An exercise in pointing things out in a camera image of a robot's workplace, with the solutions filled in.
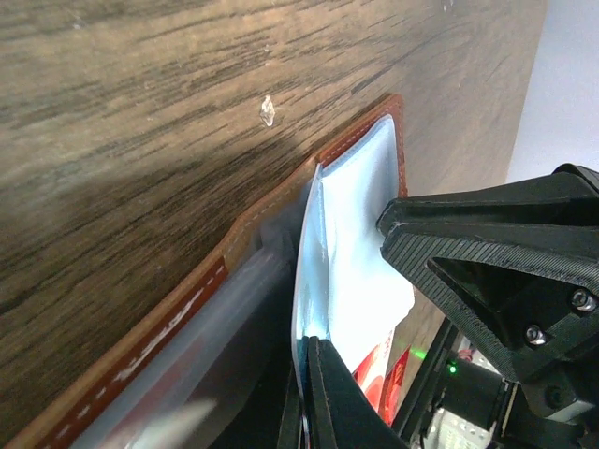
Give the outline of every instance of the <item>leather wallet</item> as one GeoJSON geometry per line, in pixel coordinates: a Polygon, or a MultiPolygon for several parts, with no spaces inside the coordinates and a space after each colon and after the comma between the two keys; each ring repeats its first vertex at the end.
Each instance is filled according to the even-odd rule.
{"type": "Polygon", "coordinates": [[[332,173],[336,161],[385,118],[386,130],[393,137],[390,141],[397,150],[392,163],[398,166],[399,195],[407,196],[402,98],[390,94],[244,212],[183,282],[17,435],[8,448],[129,447],[127,441],[135,438],[131,432],[139,435],[140,425],[131,430],[124,423],[143,422],[145,412],[153,407],[167,409],[197,392],[194,377],[188,375],[190,370],[204,376],[211,365],[218,364],[221,353],[235,347],[235,341],[247,346],[244,336],[254,335],[264,341],[265,335],[268,340],[270,333],[278,332],[277,326],[288,329],[289,323],[275,323],[269,316],[283,302],[277,302],[277,297],[293,295],[301,229],[290,231],[288,236],[271,230],[281,226],[281,217],[299,217],[289,221],[293,222],[291,226],[299,223],[301,228],[306,204],[310,205],[310,196],[316,195],[314,179],[318,173],[332,173]],[[282,258],[280,251],[270,250],[272,245],[291,248],[291,255],[282,258]],[[250,326],[247,323],[252,330],[243,334],[250,326]],[[231,329],[230,338],[227,332],[222,338],[214,337],[223,328],[231,329]],[[235,340],[234,335],[240,333],[242,338],[235,340]],[[177,375],[184,379],[173,381],[172,376],[177,375]],[[142,382],[144,378],[154,380],[142,382]],[[176,394],[162,388],[163,384],[168,388],[177,384],[176,394]]]}

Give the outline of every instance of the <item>wooden table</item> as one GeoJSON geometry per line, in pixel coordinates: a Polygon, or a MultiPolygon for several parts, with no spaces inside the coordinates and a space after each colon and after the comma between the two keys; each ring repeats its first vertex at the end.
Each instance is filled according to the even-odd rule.
{"type": "MultiPolygon", "coordinates": [[[[544,12],[543,1],[5,0],[0,444],[380,94],[405,99],[412,195],[501,183],[544,12]],[[259,118],[266,95],[273,127],[259,118]]],[[[440,319],[421,297],[397,339],[426,348],[440,319]]]]}

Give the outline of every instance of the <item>black plastic part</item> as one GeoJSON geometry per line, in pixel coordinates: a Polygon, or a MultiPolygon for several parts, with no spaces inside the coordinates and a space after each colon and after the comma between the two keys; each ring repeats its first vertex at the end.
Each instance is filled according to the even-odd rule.
{"type": "Polygon", "coordinates": [[[433,412],[435,393],[443,388],[440,382],[446,377],[447,360],[457,337],[458,329],[445,319],[393,420],[391,428],[407,444],[428,426],[424,418],[433,412]]]}
{"type": "Polygon", "coordinates": [[[446,369],[445,390],[441,406],[475,426],[490,430],[499,414],[505,388],[502,376],[455,356],[446,369]]]}
{"type": "Polygon", "coordinates": [[[290,345],[276,350],[245,406],[210,446],[288,449],[300,441],[301,405],[290,345]]]}
{"type": "Polygon", "coordinates": [[[584,434],[582,426],[570,426],[531,413],[527,400],[518,385],[510,401],[508,415],[504,418],[503,432],[496,435],[496,441],[503,449],[579,449],[578,442],[584,434]]]}
{"type": "Polygon", "coordinates": [[[308,341],[306,400],[314,449],[407,449],[376,414],[333,344],[308,341]]]}
{"type": "Polygon", "coordinates": [[[531,382],[599,344],[599,312],[568,298],[599,293],[599,175],[553,175],[477,192],[399,198],[379,219],[381,253],[507,379],[531,382]],[[532,347],[530,324],[548,336],[532,347]]]}

